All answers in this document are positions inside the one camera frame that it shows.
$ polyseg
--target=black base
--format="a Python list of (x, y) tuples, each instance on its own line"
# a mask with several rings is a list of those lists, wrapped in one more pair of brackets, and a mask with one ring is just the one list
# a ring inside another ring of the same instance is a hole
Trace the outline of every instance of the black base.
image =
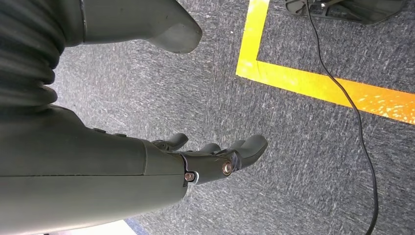
[[(294, 15), (306, 15), (306, 0), (285, 0), (285, 7)], [(395, 14), (406, 0), (309, 0), (312, 16), (375, 24)]]

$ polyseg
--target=yellow floor marking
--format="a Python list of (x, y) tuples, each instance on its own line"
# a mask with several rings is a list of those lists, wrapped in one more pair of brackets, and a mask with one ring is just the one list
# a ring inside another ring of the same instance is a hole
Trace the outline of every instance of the yellow floor marking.
[[(236, 75), (350, 107), (329, 77), (257, 61), (269, 0), (250, 0)], [(415, 94), (338, 78), (359, 110), (415, 124)]]

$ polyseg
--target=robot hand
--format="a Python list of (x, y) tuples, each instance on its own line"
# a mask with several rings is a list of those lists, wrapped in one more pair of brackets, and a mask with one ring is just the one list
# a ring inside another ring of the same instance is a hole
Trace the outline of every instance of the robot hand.
[(261, 135), (249, 137), (246, 141), (234, 142), (221, 150), (215, 143), (205, 145), (199, 151), (178, 152), (188, 138), (185, 134), (174, 135), (168, 141), (153, 141), (160, 150), (180, 155), (184, 161), (184, 179), (191, 185), (226, 178), (231, 173), (254, 164), (264, 153), (268, 142)]

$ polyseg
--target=bolt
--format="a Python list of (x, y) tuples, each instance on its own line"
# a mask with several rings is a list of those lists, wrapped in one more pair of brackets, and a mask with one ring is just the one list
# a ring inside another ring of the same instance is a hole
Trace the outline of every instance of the bolt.
[(186, 181), (193, 181), (193, 180), (194, 180), (194, 173), (191, 173), (191, 172), (186, 172), (186, 173), (184, 174), (184, 179), (185, 179)]
[(224, 175), (230, 175), (232, 173), (233, 167), (231, 162), (225, 162), (222, 167), (222, 171)]

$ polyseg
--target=black wire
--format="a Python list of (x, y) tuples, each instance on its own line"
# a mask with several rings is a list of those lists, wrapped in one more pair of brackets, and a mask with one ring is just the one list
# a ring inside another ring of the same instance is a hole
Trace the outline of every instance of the black wire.
[(333, 75), (331, 75), (331, 73), (328, 71), (328, 69), (326, 68), (326, 66), (323, 63), (323, 59), (322, 59), (322, 55), (321, 55), (321, 50), (320, 50), (319, 35), (317, 33), (316, 27), (314, 26), (313, 20), (311, 19), (310, 6), (309, 6), (309, 3), (308, 3), (308, 0), (305, 0), (305, 2), (306, 2), (306, 7), (307, 7), (308, 19), (310, 20), (311, 26), (313, 27), (313, 31), (314, 31), (314, 36), (316, 37), (317, 53), (319, 55), (320, 64), (322, 65), (324, 71), (327, 73), (327, 75), (330, 77), (330, 79), (334, 83), (336, 83), (336, 85), (345, 94), (346, 98), (349, 100), (351, 106), (353, 107), (353, 110), (355, 111), (356, 116), (357, 116), (357, 120), (359, 122), (359, 139), (360, 139), (360, 144), (362, 146), (363, 152), (365, 153), (366, 159), (368, 160), (368, 163), (369, 163), (369, 166), (370, 166), (370, 172), (371, 172), (372, 184), (373, 184), (373, 216), (372, 216), (372, 221), (370, 223), (370, 226), (369, 226), (368, 230), (366, 231), (366, 235), (370, 235), (370, 234), (372, 234), (372, 231), (373, 231), (373, 229), (374, 229), (374, 227), (376, 225), (377, 216), (379, 214), (379, 202), (378, 202), (378, 194), (377, 194), (377, 183), (376, 183), (375, 169), (373, 168), (372, 161), (370, 160), (368, 151), (366, 150), (365, 141), (363, 140), (362, 118), (360, 117), (359, 110), (357, 109), (356, 105), (354, 104), (353, 100), (350, 98), (350, 96), (347, 93), (347, 91), (345, 90), (345, 88), (333, 77)]

